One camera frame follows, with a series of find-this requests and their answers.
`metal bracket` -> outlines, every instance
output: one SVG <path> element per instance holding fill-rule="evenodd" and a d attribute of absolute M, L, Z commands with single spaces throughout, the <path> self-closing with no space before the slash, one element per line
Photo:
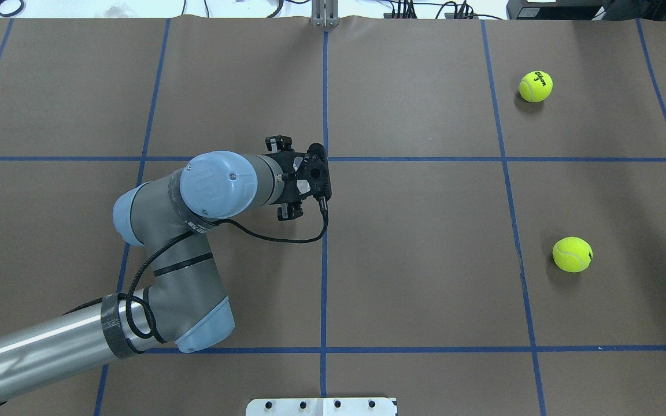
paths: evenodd
<path fill-rule="evenodd" d="M 338 26 L 338 0 L 312 0 L 311 3 L 313 26 Z"/>
<path fill-rule="evenodd" d="M 246 416 L 397 416 L 396 398 L 256 399 Z"/>

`wilson logo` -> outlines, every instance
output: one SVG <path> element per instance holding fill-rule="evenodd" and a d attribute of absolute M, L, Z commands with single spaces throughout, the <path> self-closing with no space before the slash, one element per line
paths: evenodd
<path fill-rule="evenodd" d="M 534 78 L 534 81 L 541 81 L 541 86 L 546 87 L 546 81 L 544 81 L 544 74 L 542 74 L 540 71 L 536 71 L 534 74 L 536 74 L 536 78 Z"/>

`robotic arm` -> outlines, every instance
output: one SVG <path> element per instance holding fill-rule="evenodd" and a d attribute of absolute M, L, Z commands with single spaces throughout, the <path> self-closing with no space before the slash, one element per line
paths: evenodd
<path fill-rule="evenodd" d="M 291 139 L 267 138 L 266 155 L 217 151 L 199 155 L 169 176 L 119 197 L 114 226 L 125 242 L 153 253 L 127 294 L 111 294 L 60 318 L 0 337 L 0 405 L 106 363 L 139 355 L 175 340 L 185 353 L 230 335 L 235 323 L 204 233 L 223 223 L 273 242 L 320 239 L 331 197 L 325 149 L 313 144 L 296 153 Z M 263 205 L 280 205 L 279 221 L 303 214 L 314 197 L 323 214 L 315 239 L 272 239 L 228 218 Z M 156 284 L 136 289 L 151 266 Z"/>

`yellow tennis ball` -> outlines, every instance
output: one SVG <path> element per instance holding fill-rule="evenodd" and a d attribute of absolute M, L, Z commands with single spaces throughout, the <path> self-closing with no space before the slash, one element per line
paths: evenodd
<path fill-rule="evenodd" d="M 578 237 L 564 237 L 552 250 L 554 263 L 565 272 L 581 272 L 590 266 L 593 250 L 590 245 Z"/>
<path fill-rule="evenodd" d="M 553 86 L 554 82 L 549 74 L 544 71 L 533 71 L 532 73 L 527 73 L 520 80 L 518 92 L 520 92 L 520 96 L 527 102 L 537 103 L 549 97 Z"/>

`light blue joint cap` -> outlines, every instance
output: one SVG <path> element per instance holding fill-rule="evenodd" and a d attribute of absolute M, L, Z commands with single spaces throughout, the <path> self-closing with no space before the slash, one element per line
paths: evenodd
<path fill-rule="evenodd" d="M 204 350 L 227 338 L 234 328 L 235 321 L 230 310 L 230 301 L 225 296 L 210 313 L 177 339 L 176 345 L 179 351 L 185 354 Z"/>
<path fill-rule="evenodd" d="M 198 216 L 230 218 L 251 205 L 258 177 L 246 158 L 219 150 L 190 160 L 182 171 L 179 190 L 188 208 Z"/>
<path fill-rule="evenodd" d="M 141 184 L 134 190 L 117 198 L 117 202 L 114 203 L 114 207 L 112 208 L 112 222 L 114 224 L 114 229 L 122 235 L 122 239 L 125 240 L 125 242 L 132 246 L 143 247 L 143 243 L 138 240 L 138 237 L 135 237 L 135 232 L 132 231 L 132 223 L 130 222 L 132 201 L 135 199 L 135 194 L 138 193 L 140 188 L 148 184 L 150 184 L 150 182 L 145 182 L 145 184 Z"/>

